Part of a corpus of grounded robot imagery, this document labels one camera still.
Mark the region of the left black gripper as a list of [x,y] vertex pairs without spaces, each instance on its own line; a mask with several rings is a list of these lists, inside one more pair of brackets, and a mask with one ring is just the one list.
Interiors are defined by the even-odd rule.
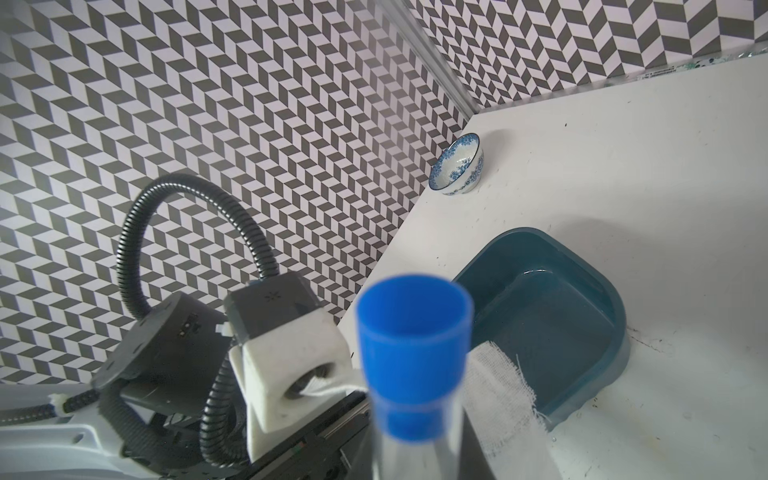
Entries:
[[253,479],[370,479],[372,410],[349,395],[251,465]]

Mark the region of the test tube blue cap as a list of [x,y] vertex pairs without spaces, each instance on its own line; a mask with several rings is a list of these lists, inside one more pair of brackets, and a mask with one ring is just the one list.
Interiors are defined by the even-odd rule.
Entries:
[[455,479],[474,313],[460,285],[425,274],[368,288],[356,307],[376,479]]

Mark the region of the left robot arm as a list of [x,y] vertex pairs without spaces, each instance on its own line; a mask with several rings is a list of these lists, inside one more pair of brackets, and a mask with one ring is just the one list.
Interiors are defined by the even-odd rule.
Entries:
[[344,479],[368,455],[362,394],[320,413],[256,462],[218,467],[198,444],[230,341],[222,313],[184,293],[138,321],[85,391],[1,391],[5,479]]

